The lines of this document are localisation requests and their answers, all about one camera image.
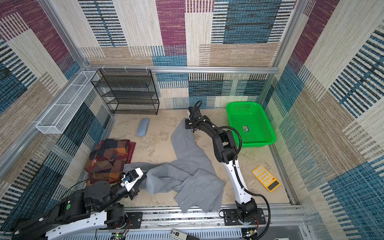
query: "aluminum rail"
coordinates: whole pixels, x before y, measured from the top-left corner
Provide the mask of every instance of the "aluminum rail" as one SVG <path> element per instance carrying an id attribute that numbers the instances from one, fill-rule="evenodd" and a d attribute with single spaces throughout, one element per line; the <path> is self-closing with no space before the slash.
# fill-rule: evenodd
<path id="1" fill-rule="evenodd" d="M 207 67 L 207 66 L 149 66 L 149 65 L 92 65 L 85 66 L 87 71 L 100 68 L 114 69 L 148 69 L 154 73 L 247 73 L 276 74 L 277 68 L 264 67 Z"/>
<path id="2" fill-rule="evenodd" d="M 268 218 L 265 204 L 258 204 L 264 215 Z M 221 209 L 235 209 L 236 205 L 222 205 Z M 300 226 L 310 225 L 305 210 L 301 205 L 270 204 L 271 226 Z M 126 207 L 125 212 L 143 212 L 140 230 L 170 230 L 174 227 L 183 229 L 197 228 L 233 228 L 225 226 L 224 219 L 216 212 L 205 213 L 199 207 L 192 207 L 186 213 L 182 213 L 179 207 Z"/>

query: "green plastic basket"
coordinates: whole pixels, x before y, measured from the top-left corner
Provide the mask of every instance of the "green plastic basket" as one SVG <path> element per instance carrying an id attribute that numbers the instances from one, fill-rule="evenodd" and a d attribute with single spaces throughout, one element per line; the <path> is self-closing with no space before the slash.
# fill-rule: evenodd
<path id="1" fill-rule="evenodd" d="M 262 147 L 276 141 L 263 107 L 254 102 L 233 102 L 227 105 L 229 124 L 234 127 L 242 138 L 242 147 Z M 239 138 L 233 132 L 237 145 Z"/>

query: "black cable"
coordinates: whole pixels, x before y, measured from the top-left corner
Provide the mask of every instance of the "black cable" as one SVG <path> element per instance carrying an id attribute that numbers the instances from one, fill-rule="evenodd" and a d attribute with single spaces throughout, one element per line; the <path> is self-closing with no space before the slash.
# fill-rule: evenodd
<path id="1" fill-rule="evenodd" d="M 242 139 L 241 139 L 240 133 L 239 133 L 235 128 L 230 127 L 230 126 L 222 126 L 222 127 L 215 127 L 215 128 L 217 128 L 217 129 L 222 129 L 222 128 L 231 129 L 231 130 L 234 131 L 234 132 L 236 133 L 236 135 L 238 136 L 238 138 L 239 138 L 239 148 L 237 149 L 236 155 L 235 155 L 235 157 L 233 158 L 233 164 L 235 165 L 235 160 L 237 160 L 237 155 L 239 154 L 240 149 L 241 149 L 241 147 L 242 147 Z M 267 199 L 266 199 L 262 194 L 252 193 L 252 192 L 248 191 L 248 190 L 244 187 L 243 183 L 242 183 L 241 180 L 240 180 L 240 177 L 239 177 L 239 174 L 238 174 L 238 172 L 237 172 L 237 168 L 236 168 L 236 166 L 233 166 L 233 168 L 234 168 L 234 170 L 235 170 L 235 175 L 236 175 L 237 181 L 238 181 L 239 184 L 240 184 L 240 187 L 241 187 L 242 189 L 244 189 L 244 191 L 245 191 L 246 193 L 248 193 L 248 194 L 250 194 L 250 195 L 252 195 L 252 196 L 262 197 L 262 198 L 264 199 L 265 203 L 266 203 L 266 207 L 267 207 L 267 209 L 268 209 L 268 222 L 267 222 L 267 224 L 266 224 L 265 229 L 263 230 L 263 232 L 262 232 L 256 239 L 255 239 L 255 240 L 258 240 L 258 239 L 260 239 L 262 236 L 264 236 L 264 234 L 267 232 L 267 230 L 268 230 L 268 228 L 269 228 L 269 225 L 271 224 L 271 208 L 269 207 L 269 203 L 268 203 Z"/>
<path id="2" fill-rule="evenodd" d="M 193 115 L 195 115 L 196 111 L 200 108 L 202 103 L 203 102 L 200 100 L 195 103 L 195 107 L 197 106 L 197 108 L 192 112 L 192 115 L 189 115 L 189 119 L 192 119 Z"/>
<path id="3" fill-rule="evenodd" d="M 193 128 L 195 128 L 196 124 L 198 124 L 199 122 L 204 122 L 205 119 L 202 119 L 202 120 L 198 120 L 197 122 L 195 122 L 195 124 L 192 125 Z"/>
<path id="4" fill-rule="evenodd" d="M 222 209 L 222 210 L 220 210 L 220 211 L 218 212 L 218 216 L 221 217 L 221 218 L 225 218 L 224 214 L 223 214 L 223 216 L 220 216 L 220 213 L 221 213 L 223 210 L 225 210 L 225 209 Z"/>
<path id="5" fill-rule="evenodd" d="M 94 179 L 103 179 L 103 178 L 106 178 L 106 177 L 95 177 L 95 173 L 93 173 L 93 178 Z M 115 180 L 115 182 L 111 182 L 111 183 L 117 183 L 118 181 L 116 179 L 114 179 L 113 177 L 107 177 L 107 178 L 110 178 L 110 179 L 113 179 Z"/>

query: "striped wall panel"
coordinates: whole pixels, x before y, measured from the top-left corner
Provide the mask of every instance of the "striped wall panel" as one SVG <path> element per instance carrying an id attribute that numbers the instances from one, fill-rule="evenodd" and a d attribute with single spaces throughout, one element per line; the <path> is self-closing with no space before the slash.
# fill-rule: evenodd
<path id="1" fill-rule="evenodd" d="M 79 0 L 100 46 L 127 46 L 112 0 Z"/>
<path id="2" fill-rule="evenodd" d="M 273 27 L 271 33 L 268 37 L 268 42 L 280 42 L 283 34 L 285 32 L 288 21 L 291 17 L 291 13 L 295 7 L 294 0 L 282 0 L 279 10 L 277 12 L 275 22 L 273 23 Z"/>
<path id="3" fill-rule="evenodd" d="M 37 0 L 2 1 L 0 155 L 80 69 Z"/>
<path id="4" fill-rule="evenodd" d="M 96 101 L 101 101 L 100 97 L 91 92 L 86 103 L 93 110 L 83 103 L 62 135 L 39 134 L 2 179 L 1 231 L 8 230 L 19 217 L 50 210 L 74 181 L 83 179 L 84 163 L 106 127 L 99 119 L 108 122 L 110 117 L 102 106 L 95 109 Z"/>
<path id="5" fill-rule="evenodd" d="M 233 101 L 257 102 L 266 74 L 153 73 L 160 108 L 224 108 Z"/>
<path id="6" fill-rule="evenodd" d="M 288 185 L 318 239 L 382 239 L 384 2 L 310 0 L 301 18 L 263 103 Z"/>

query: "patterned fabric wall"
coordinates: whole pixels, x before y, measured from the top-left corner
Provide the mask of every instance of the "patterned fabric wall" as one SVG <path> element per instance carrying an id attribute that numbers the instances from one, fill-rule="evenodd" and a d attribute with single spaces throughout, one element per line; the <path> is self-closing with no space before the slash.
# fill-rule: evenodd
<path id="1" fill-rule="evenodd" d="M 62 135 L 36 136 L 0 182 L 0 231 L 8 230 L 17 218 L 50 210 L 68 188 L 84 179 L 85 162 L 109 119 L 93 89 Z"/>
<path id="2" fill-rule="evenodd" d="M 272 66 L 295 0 L 52 0 L 91 65 Z M 160 108 L 256 101 L 257 74 L 155 74 Z"/>
<path id="3" fill-rule="evenodd" d="M 266 74 L 153 73 L 160 108 L 225 108 L 234 101 L 258 101 Z"/>
<path id="4" fill-rule="evenodd" d="M 0 156 L 78 70 L 36 0 L 0 0 Z"/>
<path id="5" fill-rule="evenodd" d="M 318 239 L 384 236 L 384 1 L 310 0 L 263 106 Z"/>

